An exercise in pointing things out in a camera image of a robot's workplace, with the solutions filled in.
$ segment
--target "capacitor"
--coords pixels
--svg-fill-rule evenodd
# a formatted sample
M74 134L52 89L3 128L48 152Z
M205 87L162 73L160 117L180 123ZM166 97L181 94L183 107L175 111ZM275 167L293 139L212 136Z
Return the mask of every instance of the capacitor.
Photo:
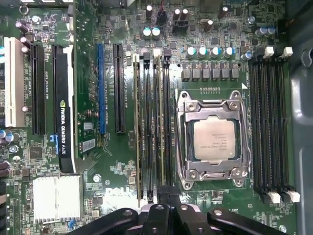
M275 27L268 27L268 31L266 32L265 36L266 37L271 37L276 33L276 28Z
M248 61L249 59L252 58L252 54L250 52L247 52L245 54L243 54L241 57L240 57L243 61Z
M155 28L152 29L152 37L153 37L153 39L155 39L155 40L159 39L160 34L161 34L161 31L160 31L159 28L155 27Z
M24 54L26 54L26 53L29 52L29 49L28 49L27 47L23 46L23 47L21 48L21 51L22 51Z
M267 33L268 28L265 26L260 27L258 30L255 31L255 35L257 37L262 37L265 36L265 34Z
M187 52L186 52L186 57L191 59L196 53L196 49L193 47L188 47Z
M179 15L180 15L180 10L179 10L179 9L176 9L176 10L174 11L174 14L173 14L173 20L174 20L174 21L178 21Z
M147 8L146 8L146 19L147 20L151 19L151 16L152 16L152 6L147 5Z
M205 24L204 24L204 31L208 32L210 31L210 29L213 26L213 20L208 20Z
M26 27L24 24L22 24L19 21L16 21L15 27L18 28L22 33L28 33L29 32L29 28Z
M30 48L31 42L30 42L27 38L21 37L21 40L20 40L20 41L21 41L21 43L23 43L24 46Z
M198 57L203 59L206 56L207 49L205 47L200 47L198 50Z
M7 135L11 134L12 131L10 130L0 130L0 139L4 139Z
M0 47L0 55L4 55L4 53L5 53L4 47Z
M226 57L226 58L231 57L232 54L233 54L233 48L231 48L231 47L227 47L227 48L224 50L224 52L223 52L223 55L224 55L224 57Z
M220 10L220 13L219 13L219 16L218 18L219 19L222 19L224 18L224 16L228 13L228 7L227 6L223 6Z
M182 12L181 12L181 15L180 15L180 20L181 21L185 21L187 16L188 16L188 10L187 9L183 9Z
M216 58L218 55L220 54L220 49L218 47L214 47L211 51L210 51L210 56L212 58Z
M145 40L150 40L151 39L151 30L149 28L145 28L143 30L143 38Z

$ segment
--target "green circuit board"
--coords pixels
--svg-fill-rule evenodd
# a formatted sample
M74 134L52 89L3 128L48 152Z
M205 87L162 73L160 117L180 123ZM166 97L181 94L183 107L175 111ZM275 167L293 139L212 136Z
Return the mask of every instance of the green circuit board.
M223 19L216 21L210 33L204 33L199 26L200 19L210 17L217 19L218 13L207 13L198 5L171 5L166 4L165 9L169 21L161 30L157 40L144 40L142 31L146 27L156 26L156 11L159 8L154 4L154 14L151 21L146 21L145 9L147 3L136 2L127 9L101 9L96 0L77 0L74 4L73 29L69 28L67 8L29 8L28 14L21 14L19 9L0 10L0 46L4 37L20 38L20 31L14 27L16 21L26 21L32 30L34 41L43 46L45 50L45 116L46 135L32 134L31 114L25 116L25 128L14 128L12 132L21 136L18 143L18 152L9 152L8 146L1 146L0 152L3 160L10 162L12 171L5 182L7 183L7 213L8 235L62 235L70 232L69 221L42 224L34 221L33 211L33 180L40 177L64 175L60 172L57 146L53 141L53 80L52 80L52 45L68 47L74 42L73 68L74 68L74 125L75 133L75 161L77 174L83 178L83 213L76 221L78 228L100 216L106 215L116 209L129 207L140 210L148 202L156 203L156 198L149 198L147 193L149 185L153 190L163 184L171 184L182 192L182 203L197 205L206 213L215 207L224 207L232 212L253 218L261 223L296 235L296 210L294 203L263 203L260 196L253 190L253 174L249 173L244 186L238 188L231 180L196 182L191 190L184 190L177 174L177 158L175 155L175 90L187 91L193 99L212 100L228 99L234 90L240 92L247 110L249 125L249 143L251 144L251 106L248 64L240 59L245 51L253 51L256 46L287 45L286 36L279 35L274 38L258 38L254 31L261 26L277 26L277 20L285 17L285 4L283 1L261 2L257 6L247 6L241 1L224 2L229 7L229 13ZM187 33L173 34L171 16L175 9L188 8L189 29ZM247 18L255 16L255 23L249 24ZM40 17L39 23L32 21L33 16ZM99 67L97 66L97 45L103 47L103 69L105 94L105 133L99 132ZM115 120L115 86L114 86L114 45L123 48L121 67L124 74L125 98L125 133L116 133ZM188 47L199 48L205 46L209 50L213 47L232 47L234 54L225 59L222 53L215 59L206 56L204 59L186 58ZM170 158L165 149L166 143L162 140L157 147L157 131L150 133L154 145L149 150L141 145L137 151L135 127L135 83L134 83L134 54L143 56L144 53L153 54L154 49L164 48L171 50L169 66L169 143ZM31 72L27 58L24 59L25 104L31 106ZM238 69L239 78L236 81L188 81L183 82L181 72L183 69L203 68L229 68ZM140 69L143 78L139 88L143 92L139 95L139 112L142 114L139 123L142 130L148 117L151 117L150 126L157 125L157 103L154 97L154 69L151 66L151 75L145 80L145 72ZM284 81L287 112L288 158L290 169L290 183L293 183L293 156L291 132L291 105L288 66L284 65ZM149 81L150 86L144 89ZM4 92L0 93L0 107L4 107ZM93 129L86 131L84 122L91 122ZM148 141L148 132L142 133L142 142ZM95 141L95 148L83 151L81 144L85 141ZM153 160L145 158L152 153Z

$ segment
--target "ram slot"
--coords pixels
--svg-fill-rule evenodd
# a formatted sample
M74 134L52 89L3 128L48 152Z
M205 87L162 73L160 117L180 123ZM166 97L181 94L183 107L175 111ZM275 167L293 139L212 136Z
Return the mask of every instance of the ram slot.
M106 132L105 124L105 88L104 88L104 49L101 44L97 44L97 62L98 62L98 96L99 96L99 126L100 134Z
M135 137L136 137L136 158L137 158L137 198L138 206L140 207L140 200L142 196L142 186L141 186L141 173L140 173L140 133L139 133L139 120L140 120L140 64L139 55L134 55L134 99L135 99L135 116L134 116L134 127L135 127Z
M171 97L170 97L170 72L169 61L163 64L163 101L164 101L164 149L166 184L172 185L172 132L171 132Z
M31 45L32 129L33 134L45 134L45 55L40 45Z
M114 105L115 105L115 132L125 134L125 84L123 69L123 46L113 44L114 61Z

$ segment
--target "white connector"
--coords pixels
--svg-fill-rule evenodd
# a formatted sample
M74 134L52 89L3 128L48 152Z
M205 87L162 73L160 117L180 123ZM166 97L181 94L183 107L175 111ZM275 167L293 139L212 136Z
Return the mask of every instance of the white connector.
M24 127L24 45L16 38L4 38L5 126Z

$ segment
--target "black capacitor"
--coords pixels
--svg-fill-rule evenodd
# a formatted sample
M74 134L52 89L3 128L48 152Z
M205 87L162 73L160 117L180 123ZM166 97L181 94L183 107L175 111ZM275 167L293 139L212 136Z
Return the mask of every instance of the black capacitor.
M21 37L20 39L21 43L23 43L24 46L30 48L30 46L32 45L32 43L25 37Z
M146 8L146 19L149 20L151 19L152 16L152 6L151 5L147 5Z
M187 16L188 16L188 10L187 9L183 9L182 12L181 12L181 15L180 15L180 20L181 21L185 21Z
M22 33L28 33L29 32L29 28L27 28L20 21L16 21L15 27L18 28Z
M174 11L174 14L173 14L173 20L174 20L174 21L178 21L179 16L180 16L180 10L179 10L179 9L176 9L176 10Z

